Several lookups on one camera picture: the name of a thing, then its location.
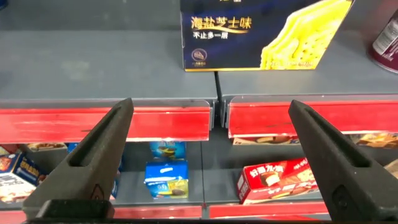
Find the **red shelf edge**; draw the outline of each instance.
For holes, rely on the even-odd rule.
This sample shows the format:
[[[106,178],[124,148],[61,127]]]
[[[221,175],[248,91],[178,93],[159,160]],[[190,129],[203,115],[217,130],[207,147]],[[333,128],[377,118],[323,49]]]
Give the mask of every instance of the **red shelf edge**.
[[[396,100],[304,101],[344,133],[398,133]],[[230,103],[229,137],[296,135],[290,102]]]
[[[324,202],[264,203],[255,205],[211,205],[210,218],[303,216],[327,214]]]
[[[115,208],[114,218],[201,218],[201,206],[169,206],[169,207],[126,207]],[[23,211],[0,211],[0,224],[22,223],[26,220]]]
[[[0,109],[0,143],[78,142],[110,108]],[[135,107],[128,141],[204,141],[210,107]]]

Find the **blue product box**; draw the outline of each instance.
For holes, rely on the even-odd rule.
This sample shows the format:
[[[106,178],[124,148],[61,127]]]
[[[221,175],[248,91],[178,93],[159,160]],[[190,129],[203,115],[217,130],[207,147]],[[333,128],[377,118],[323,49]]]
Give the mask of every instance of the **blue product box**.
[[[118,190],[119,190],[119,178],[116,178],[113,181],[113,188],[111,192],[111,197],[109,198],[110,200],[116,200],[116,196],[118,195]]]
[[[188,162],[148,162],[144,183],[154,199],[187,198]]]
[[[24,154],[0,156],[0,200],[23,201],[47,176]]]
[[[157,141],[150,142],[149,146],[156,159],[185,159],[185,142]]]
[[[75,143],[75,142],[74,143],[69,143],[69,145],[68,145],[68,153],[71,153],[77,147],[77,145],[79,145],[79,143]],[[122,169],[123,169],[123,155],[122,155],[122,158],[121,158],[120,163],[119,163],[118,171],[122,172]]]

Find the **canned product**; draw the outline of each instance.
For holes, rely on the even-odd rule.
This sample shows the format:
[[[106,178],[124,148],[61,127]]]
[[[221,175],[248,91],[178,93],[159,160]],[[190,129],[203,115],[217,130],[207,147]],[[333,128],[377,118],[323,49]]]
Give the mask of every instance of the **canned product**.
[[[376,64],[398,73],[398,11],[373,42],[369,55]]]
[[[7,0],[0,0],[0,9],[7,6]]]

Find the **chocolate biscuit box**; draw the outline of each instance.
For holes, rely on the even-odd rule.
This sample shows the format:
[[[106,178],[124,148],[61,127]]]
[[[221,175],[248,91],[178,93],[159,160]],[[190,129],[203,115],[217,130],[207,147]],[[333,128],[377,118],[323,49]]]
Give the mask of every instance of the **chocolate biscuit box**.
[[[244,205],[318,190],[306,158],[244,167],[236,185]]]
[[[154,199],[188,197],[188,162],[148,162],[145,181]]]
[[[46,176],[23,154],[0,156],[0,200],[6,203],[23,201]]]
[[[314,69],[350,0],[181,0],[188,72]]]

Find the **red snack box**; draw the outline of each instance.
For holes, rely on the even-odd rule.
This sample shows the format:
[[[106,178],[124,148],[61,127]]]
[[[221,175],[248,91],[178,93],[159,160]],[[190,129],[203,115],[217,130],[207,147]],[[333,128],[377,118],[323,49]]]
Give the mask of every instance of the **red snack box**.
[[[237,183],[242,204],[261,203],[318,190],[306,158],[243,167]]]

